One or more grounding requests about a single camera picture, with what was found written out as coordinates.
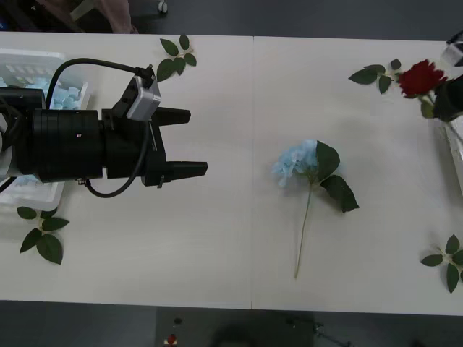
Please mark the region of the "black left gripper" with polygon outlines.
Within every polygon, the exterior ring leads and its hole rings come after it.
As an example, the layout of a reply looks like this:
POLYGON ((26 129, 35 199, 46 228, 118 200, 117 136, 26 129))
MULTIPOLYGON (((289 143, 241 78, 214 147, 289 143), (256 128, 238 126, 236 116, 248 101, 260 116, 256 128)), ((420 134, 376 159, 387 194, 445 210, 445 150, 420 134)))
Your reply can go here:
MULTIPOLYGON (((191 113, 178 108, 158 107, 149 122, 148 148, 142 157, 137 176, 147 186, 161 186, 170 181, 204 176, 206 162, 167 162, 160 127, 187 124, 191 113)), ((145 125, 117 117, 110 109, 102 110, 104 135, 103 157, 108 179, 130 177, 142 150, 145 125)))

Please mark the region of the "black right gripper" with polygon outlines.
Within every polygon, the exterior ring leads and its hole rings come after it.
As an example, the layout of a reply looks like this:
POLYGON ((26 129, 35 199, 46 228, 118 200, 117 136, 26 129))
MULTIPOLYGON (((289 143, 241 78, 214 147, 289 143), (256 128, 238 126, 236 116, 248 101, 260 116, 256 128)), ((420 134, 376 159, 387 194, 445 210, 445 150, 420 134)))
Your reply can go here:
POLYGON ((462 115, 463 76, 444 82, 436 89, 434 117, 441 121, 453 121, 462 115))

